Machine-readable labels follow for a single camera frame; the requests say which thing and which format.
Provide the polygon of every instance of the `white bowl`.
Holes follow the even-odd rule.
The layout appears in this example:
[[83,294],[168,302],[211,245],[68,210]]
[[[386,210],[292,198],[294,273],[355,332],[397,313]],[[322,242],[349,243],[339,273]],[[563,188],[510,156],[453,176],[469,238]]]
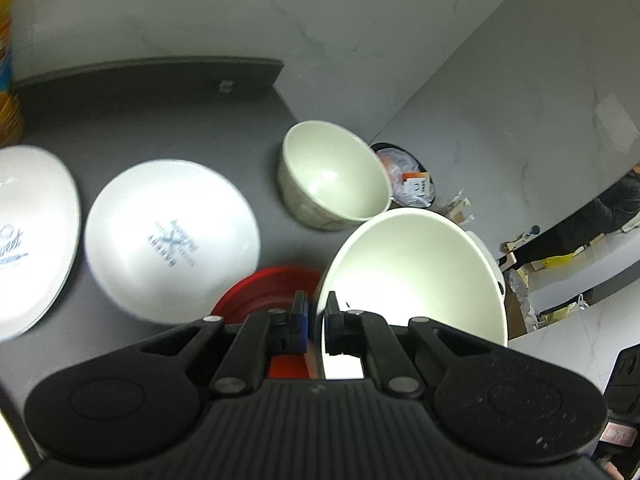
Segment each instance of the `white bowl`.
[[391,182],[373,150],[336,124],[305,121],[287,132],[278,184],[293,216],[309,227],[339,230],[386,211]]
[[[491,267],[476,244],[436,213],[395,209],[357,229],[326,272],[318,297],[318,326],[329,292],[341,310],[359,309],[406,326],[427,316],[500,345],[507,343],[502,296]],[[362,377],[360,360],[324,353],[329,379]]]
[[153,160],[100,192],[84,234],[102,290],[142,319],[174,324],[206,316],[255,271],[258,226],[225,177],[193,162]]
[[80,202],[57,157],[33,146],[0,150],[0,340],[39,320],[76,256]]

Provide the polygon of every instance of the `plastic bag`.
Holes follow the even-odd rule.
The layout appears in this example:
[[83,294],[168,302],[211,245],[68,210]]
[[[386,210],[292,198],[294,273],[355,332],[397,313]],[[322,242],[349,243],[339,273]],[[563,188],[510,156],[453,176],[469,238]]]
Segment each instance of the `plastic bag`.
[[570,303],[565,307],[554,310],[550,314],[541,314],[540,326],[547,326],[560,320],[566,319],[572,314],[580,312],[581,310],[585,310],[588,307],[589,304],[584,301],[583,296],[580,294],[580,296],[578,296],[578,301],[574,301],[573,303]]
[[435,199],[435,187],[427,180],[427,189],[423,196],[407,193],[404,187],[404,175],[407,173],[421,173],[420,164],[407,152],[397,148],[383,148],[376,155],[382,161],[391,180],[394,199],[408,207],[428,208]]
[[516,295],[518,304],[520,305],[520,312],[522,313],[522,319],[524,320],[524,326],[527,329],[527,333],[537,330],[538,318],[533,310],[533,307],[529,303],[529,289],[524,283],[520,275],[513,269],[507,271],[507,281],[511,290]]

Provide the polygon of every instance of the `red plate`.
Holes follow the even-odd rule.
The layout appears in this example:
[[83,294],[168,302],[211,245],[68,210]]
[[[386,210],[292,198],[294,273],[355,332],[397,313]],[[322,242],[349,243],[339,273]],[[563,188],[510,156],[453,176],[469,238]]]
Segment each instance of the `red plate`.
[[[225,322],[242,323],[257,310],[290,308],[297,290],[309,297],[314,293],[322,272],[305,267],[269,267],[259,270],[236,283],[220,298],[212,314],[225,318]],[[304,356],[287,355],[271,359],[269,377],[308,378]]]

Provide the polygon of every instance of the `black jacket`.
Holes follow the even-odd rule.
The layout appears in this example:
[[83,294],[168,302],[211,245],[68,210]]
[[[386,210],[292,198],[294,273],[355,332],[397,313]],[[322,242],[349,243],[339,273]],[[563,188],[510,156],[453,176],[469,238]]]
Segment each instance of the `black jacket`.
[[640,211],[640,174],[631,170],[586,206],[562,220],[556,231],[565,254],[601,233],[620,229]]

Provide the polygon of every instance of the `marble wall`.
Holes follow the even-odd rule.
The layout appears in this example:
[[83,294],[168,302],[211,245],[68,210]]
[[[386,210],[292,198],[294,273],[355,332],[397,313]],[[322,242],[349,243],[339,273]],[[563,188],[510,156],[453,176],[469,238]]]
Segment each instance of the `marble wall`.
[[297,118],[370,139],[501,1],[16,0],[15,73],[275,57],[285,62],[277,89]]
[[438,195],[502,241],[576,211],[640,160],[640,0],[505,0],[384,127]]
[[601,391],[618,353],[640,344],[640,280],[567,319],[509,341],[509,348],[568,368]]

